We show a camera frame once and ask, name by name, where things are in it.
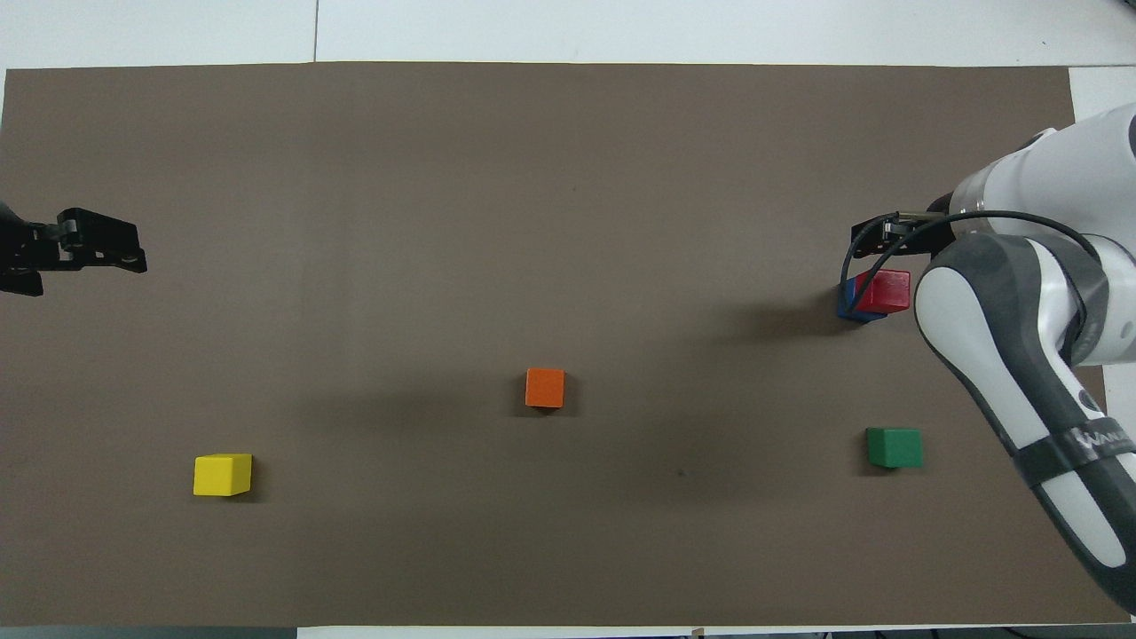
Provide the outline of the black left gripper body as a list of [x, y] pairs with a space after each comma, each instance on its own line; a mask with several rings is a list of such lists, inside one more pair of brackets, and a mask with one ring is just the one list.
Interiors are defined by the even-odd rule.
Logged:
[[1, 202], [1, 269], [3, 272], [62, 271], [59, 255], [62, 217], [51, 223], [28, 222]]

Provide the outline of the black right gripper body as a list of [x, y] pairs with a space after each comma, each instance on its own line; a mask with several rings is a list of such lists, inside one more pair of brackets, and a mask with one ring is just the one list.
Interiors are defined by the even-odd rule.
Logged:
[[897, 211], [896, 223], [904, 244], [950, 244], [951, 222], [941, 211]]

